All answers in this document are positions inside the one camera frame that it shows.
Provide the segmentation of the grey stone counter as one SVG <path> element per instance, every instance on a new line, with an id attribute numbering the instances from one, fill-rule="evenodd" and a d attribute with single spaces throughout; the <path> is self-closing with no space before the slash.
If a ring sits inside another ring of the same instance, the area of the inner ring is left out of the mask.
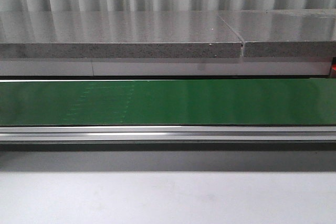
<path id="1" fill-rule="evenodd" d="M 330 77 L 335 10 L 1 12 L 2 77 Z"/>

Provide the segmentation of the green conveyor belt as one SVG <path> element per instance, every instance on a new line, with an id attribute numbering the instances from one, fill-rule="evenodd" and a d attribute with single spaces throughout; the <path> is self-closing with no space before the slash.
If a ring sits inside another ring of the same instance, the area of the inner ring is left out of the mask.
<path id="1" fill-rule="evenodd" d="M 334 125 L 335 80 L 1 83 L 1 125 Z"/>

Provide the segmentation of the red object at edge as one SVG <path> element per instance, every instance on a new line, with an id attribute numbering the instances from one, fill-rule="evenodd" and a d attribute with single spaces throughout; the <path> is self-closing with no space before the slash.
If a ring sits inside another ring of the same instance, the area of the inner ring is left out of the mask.
<path id="1" fill-rule="evenodd" d="M 336 57 L 332 59 L 332 65 L 330 69 L 330 78 L 336 78 Z"/>

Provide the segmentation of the aluminium conveyor frame rail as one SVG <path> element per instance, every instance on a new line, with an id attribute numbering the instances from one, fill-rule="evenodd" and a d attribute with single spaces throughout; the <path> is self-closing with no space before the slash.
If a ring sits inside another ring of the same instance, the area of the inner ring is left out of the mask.
<path id="1" fill-rule="evenodd" d="M 2 144 L 334 143 L 335 126 L 29 126 Z"/>

